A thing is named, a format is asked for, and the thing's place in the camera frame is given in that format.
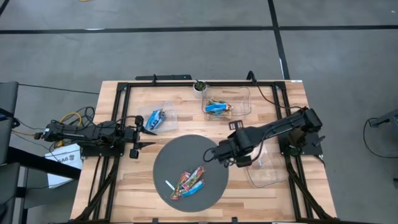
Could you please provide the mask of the chocolate chip granola bar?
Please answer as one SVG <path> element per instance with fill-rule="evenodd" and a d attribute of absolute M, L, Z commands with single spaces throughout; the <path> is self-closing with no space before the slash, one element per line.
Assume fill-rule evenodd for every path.
<path fill-rule="evenodd" d="M 187 179 L 190 177 L 190 173 L 189 172 L 184 172 L 178 182 L 177 185 L 175 187 L 175 190 L 173 191 L 173 193 L 171 194 L 170 198 L 172 200 L 178 200 L 178 198 L 180 197 L 180 191 L 183 189 L 182 185 L 187 181 Z"/>
<path fill-rule="evenodd" d="M 180 190 L 180 195 L 182 197 L 189 197 L 189 196 L 197 193 L 199 190 L 201 190 L 204 187 L 204 185 L 205 185 L 204 180 L 199 180 L 189 190 L 181 189 Z"/>
<path fill-rule="evenodd" d="M 182 187 L 184 190 L 190 190 L 202 177 L 205 172 L 203 166 L 198 167 L 193 174 L 183 183 Z"/>

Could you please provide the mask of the dark grey chair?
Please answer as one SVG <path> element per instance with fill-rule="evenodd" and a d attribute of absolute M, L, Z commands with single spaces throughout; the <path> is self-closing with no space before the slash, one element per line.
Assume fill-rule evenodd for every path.
<path fill-rule="evenodd" d="M 18 87 L 18 82 L 0 83 L 0 165 L 7 160 Z"/>
<path fill-rule="evenodd" d="M 12 224 L 21 165 L 0 166 L 0 224 Z"/>

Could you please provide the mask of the white cardboard box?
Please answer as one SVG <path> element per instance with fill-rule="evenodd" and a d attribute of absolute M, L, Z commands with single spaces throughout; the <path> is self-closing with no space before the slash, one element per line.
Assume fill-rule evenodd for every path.
<path fill-rule="evenodd" d="M 78 144 L 71 144 L 60 147 L 53 152 L 44 155 L 46 160 L 54 164 L 47 172 L 48 186 L 50 189 L 60 187 L 73 180 L 73 177 L 67 177 L 67 174 L 74 174 L 77 169 L 82 170 L 83 160 L 81 158 L 81 147 Z"/>

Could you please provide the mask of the small plant in white pot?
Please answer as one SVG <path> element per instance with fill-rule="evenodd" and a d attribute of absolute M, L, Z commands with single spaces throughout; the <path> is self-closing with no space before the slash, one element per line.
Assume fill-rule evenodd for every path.
<path fill-rule="evenodd" d="M 193 94 L 196 98 L 203 98 L 207 91 L 207 82 L 195 80 L 193 84 Z"/>

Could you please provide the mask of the black mounting bar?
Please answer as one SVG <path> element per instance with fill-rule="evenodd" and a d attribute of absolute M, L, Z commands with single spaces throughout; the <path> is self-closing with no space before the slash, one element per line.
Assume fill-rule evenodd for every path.
<path fill-rule="evenodd" d="M 191 75 L 148 75 L 136 76 L 135 80 L 192 80 Z"/>

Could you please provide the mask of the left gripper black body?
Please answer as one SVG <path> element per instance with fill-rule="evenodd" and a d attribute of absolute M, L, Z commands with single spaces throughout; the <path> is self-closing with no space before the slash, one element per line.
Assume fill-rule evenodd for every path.
<path fill-rule="evenodd" d="M 131 159 L 137 159 L 139 157 L 139 151 L 144 147 L 143 143 L 140 142 L 140 133 L 144 130 L 144 118 L 140 115 L 135 116 L 135 127 L 128 126 L 124 130 L 124 141 L 127 143 L 133 143 L 133 147 L 130 150 L 129 157 Z"/>

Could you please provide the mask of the black metal rig frame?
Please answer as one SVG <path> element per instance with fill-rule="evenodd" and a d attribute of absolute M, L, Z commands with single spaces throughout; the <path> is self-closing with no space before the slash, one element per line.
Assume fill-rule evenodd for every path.
<path fill-rule="evenodd" d="M 308 106 L 302 82 L 267 81 L 285 84 L 289 103 Z M 193 81 L 129 81 L 134 86 L 130 91 L 127 114 L 138 114 L 138 108 L 161 101 L 173 101 L 177 115 L 178 129 L 167 131 L 158 136 L 141 135 L 143 141 L 157 144 L 147 146 L 140 152 L 138 159 L 130 159 L 127 145 L 125 154 L 120 158 L 116 179 L 111 223 L 144 223 L 158 218 L 159 223 L 195 222 L 196 224 L 229 222 L 237 217 L 239 222 L 294 222 L 294 203 L 289 181 L 257 189 L 246 177 L 246 168 L 230 167 L 229 179 L 221 199 L 214 206 L 201 212 L 181 212 L 167 205 L 158 193 L 152 178 L 155 156 L 172 138 L 184 134 L 198 134 L 211 138 L 216 143 L 231 134 L 226 121 L 206 120 L 201 112 L 201 100 L 193 95 Z M 103 81 L 96 106 L 94 122 L 99 123 L 111 118 L 117 81 Z M 244 126 L 260 126 L 277 119 L 274 105 L 263 99 L 256 86 L 248 87 L 251 92 L 252 112 L 243 118 Z M 303 171 L 308 190 L 318 204 L 332 217 L 337 217 L 330 192 L 324 165 L 314 156 L 301 156 Z M 69 219 L 75 219 L 88 205 L 89 192 L 95 173 L 96 157 L 83 162 L 72 212 Z"/>

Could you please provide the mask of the black floor beam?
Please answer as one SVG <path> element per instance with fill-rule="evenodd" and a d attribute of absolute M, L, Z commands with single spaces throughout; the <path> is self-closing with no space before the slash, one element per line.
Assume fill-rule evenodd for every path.
<path fill-rule="evenodd" d="M 5 164 L 19 163 L 21 166 L 41 170 L 42 172 L 48 172 L 54 164 L 50 164 L 51 161 L 46 160 L 44 157 L 31 154 L 29 152 L 9 146 L 7 151 L 7 160 Z M 74 174 L 67 174 L 67 177 L 73 177 L 74 180 L 80 178 L 81 170 L 77 169 Z"/>

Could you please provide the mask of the grey stand foot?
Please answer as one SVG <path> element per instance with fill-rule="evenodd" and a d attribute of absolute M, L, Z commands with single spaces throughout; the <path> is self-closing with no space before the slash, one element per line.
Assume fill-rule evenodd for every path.
<path fill-rule="evenodd" d="M 395 128 L 398 128 L 398 109 L 390 111 L 378 118 L 371 118 L 369 122 L 372 128 L 377 128 L 384 123 L 391 123 Z"/>

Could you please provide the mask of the small clear plastic container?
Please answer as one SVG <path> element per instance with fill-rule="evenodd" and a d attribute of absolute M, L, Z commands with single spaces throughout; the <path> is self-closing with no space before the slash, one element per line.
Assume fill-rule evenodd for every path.
<path fill-rule="evenodd" d="M 165 112 L 165 118 L 157 128 L 150 131 L 158 134 L 177 129 L 177 114 L 175 112 L 174 103 L 171 101 L 140 107 L 137 113 L 144 118 L 144 127 L 146 128 L 147 120 L 151 116 L 152 112 L 159 109 L 162 109 L 162 111 Z"/>

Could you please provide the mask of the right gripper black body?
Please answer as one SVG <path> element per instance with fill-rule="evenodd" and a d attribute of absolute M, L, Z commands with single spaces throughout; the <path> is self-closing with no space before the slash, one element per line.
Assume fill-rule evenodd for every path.
<path fill-rule="evenodd" d="M 234 132 L 229 135 L 231 143 L 233 158 L 238 167 L 247 167 L 252 164 L 251 156 L 252 143 L 244 130 L 243 122 L 241 120 L 232 121 L 229 123 L 230 130 Z"/>

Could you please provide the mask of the large clear plastic container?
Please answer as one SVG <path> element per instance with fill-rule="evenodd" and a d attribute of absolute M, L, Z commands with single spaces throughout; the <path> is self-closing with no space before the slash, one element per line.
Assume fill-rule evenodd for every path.
<path fill-rule="evenodd" d="M 276 143 L 264 141 L 254 148 L 251 159 L 258 156 L 250 166 L 245 168 L 248 182 L 255 188 L 261 189 L 284 182 L 288 173 L 284 167 L 284 158 Z"/>

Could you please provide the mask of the medium clear plastic container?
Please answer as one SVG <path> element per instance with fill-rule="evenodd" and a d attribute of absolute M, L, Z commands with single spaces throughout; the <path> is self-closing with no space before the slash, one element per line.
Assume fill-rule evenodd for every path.
<path fill-rule="evenodd" d="M 207 120 L 229 121 L 242 119 L 251 113 L 251 92 L 247 87 L 207 86 L 206 95 L 201 101 L 201 110 Z M 219 118 L 213 113 L 206 113 L 205 107 L 211 98 L 221 99 L 226 102 L 228 109 L 232 110 L 232 118 Z"/>

